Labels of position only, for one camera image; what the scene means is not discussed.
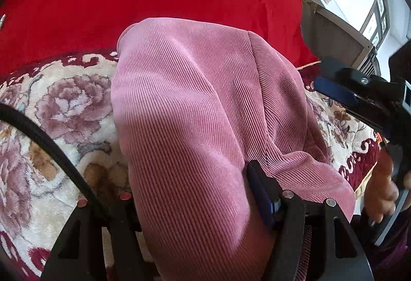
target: silver screw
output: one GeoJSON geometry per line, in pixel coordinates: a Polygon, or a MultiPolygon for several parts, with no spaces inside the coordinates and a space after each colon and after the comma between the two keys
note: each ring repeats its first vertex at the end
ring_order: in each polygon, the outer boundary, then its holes
{"type": "Polygon", "coordinates": [[[332,199],[332,198],[328,198],[328,199],[325,201],[325,203],[328,204],[330,207],[335,207],[335,206],[337,205],[337,203],[335,202],[335,200],[332,199]]]}
{"type": "Polygon", "coordinates": [[[283,196],[284,196],[286,199],[292,199],[292,198],[294,197],[294,193],[291,192],[291,191],[289,191],[289,190],[285,190],[285,191],[283,192],[283,196]]]}

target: pink garment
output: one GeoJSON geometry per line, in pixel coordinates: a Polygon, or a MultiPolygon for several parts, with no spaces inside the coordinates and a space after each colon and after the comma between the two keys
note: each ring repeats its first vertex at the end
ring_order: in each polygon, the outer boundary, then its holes
{"type": "Polygon", "coordinates": [[[283,189],[332,197],[351,219],[354,192],[328,165],[301,77],[260,36],[146,19],[123,32],[118,51],[114,120],[163,280],[260,279],[275,238],[245,178],[253,159],[283,189]]]}

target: metal bolt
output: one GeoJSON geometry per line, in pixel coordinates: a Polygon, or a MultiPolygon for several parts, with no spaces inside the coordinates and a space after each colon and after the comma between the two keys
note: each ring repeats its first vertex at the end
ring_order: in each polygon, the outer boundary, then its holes
{"type": "Polygon", "coordinates": [[[88,201],[86,199],[81,199],[77,202],[77,207],[79,208],[83,208],[85,206],[87,206],[88,201]]]}
{"type": "Polygon", "coordinates": [[[332,198],[328,198],[328,199],[325,201],[325,203],[328,204],[330,207],[335,207],[335,206],[337,205],[337,203],[335,202],[335,200],[332,199],[332,198]]]}
{"type": "Polygon", "coordinates": [[[284,196],[286,199],[292,199],[292,198],[294,197],[294,193],[291,192],[291,191],[289,191],[289,190],[285,190],[285,191],[283,192],[283,196],[284,196]]]}
{"type": "Polygon", "coordinates": [[[133,195],[130,192],[126,192],[120,195],[120,199],[123,201],[130,200],[133,197],[133,195]]]}

